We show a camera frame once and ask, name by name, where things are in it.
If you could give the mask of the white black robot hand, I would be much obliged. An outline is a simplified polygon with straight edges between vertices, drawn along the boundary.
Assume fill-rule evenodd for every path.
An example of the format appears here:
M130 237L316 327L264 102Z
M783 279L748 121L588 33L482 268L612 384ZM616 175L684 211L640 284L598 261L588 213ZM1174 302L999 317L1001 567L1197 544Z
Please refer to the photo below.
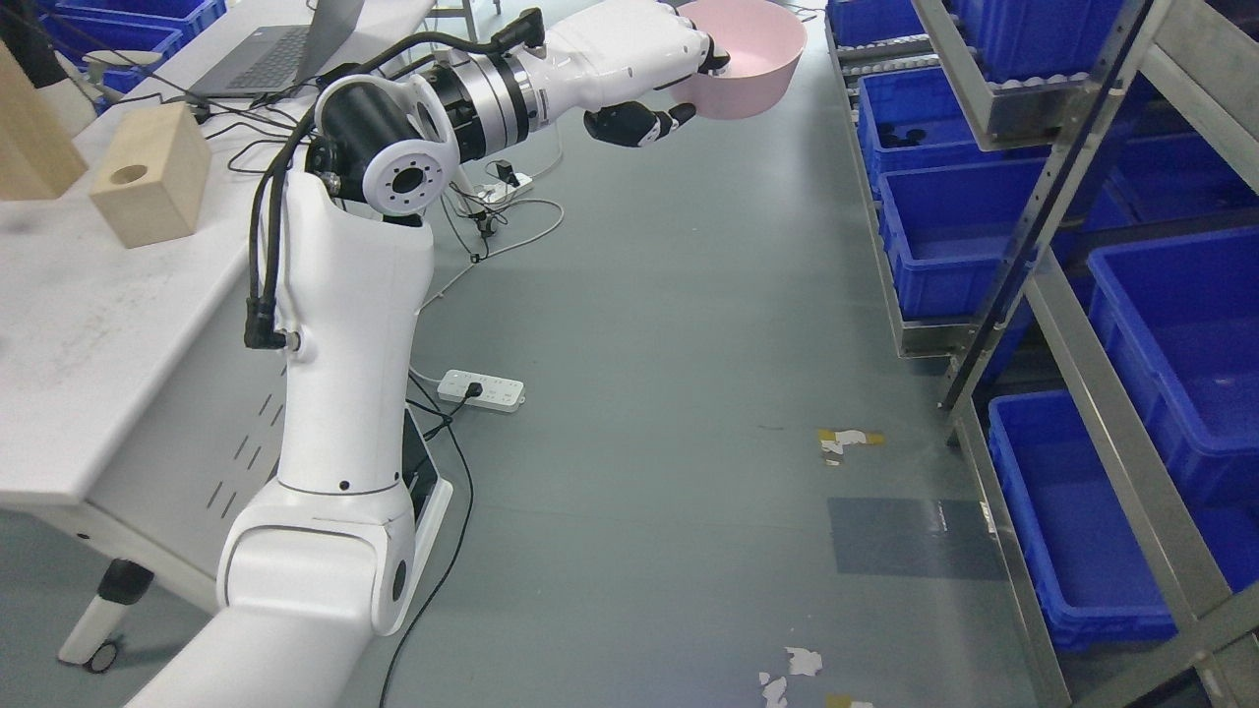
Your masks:
M696 116L689 102L667 111L640 102L652 89L714 76L730 53L660 1L601 1L554 23L520 60L538 112L534 127L583 111L585 134L616 147L646 147Z

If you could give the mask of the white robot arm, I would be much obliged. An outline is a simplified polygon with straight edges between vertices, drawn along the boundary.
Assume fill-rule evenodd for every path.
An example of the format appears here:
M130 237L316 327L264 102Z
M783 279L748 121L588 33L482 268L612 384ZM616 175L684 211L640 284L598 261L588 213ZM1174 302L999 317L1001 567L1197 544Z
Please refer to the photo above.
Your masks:
M264 282L246 344L286 355L277 475L239 511L212 622L132 707L332 707L369 642L405 619L452 488L415 505L403 477L412 339L436 254L417 215L460 168L429 81L381 64L334 82L279 150Z

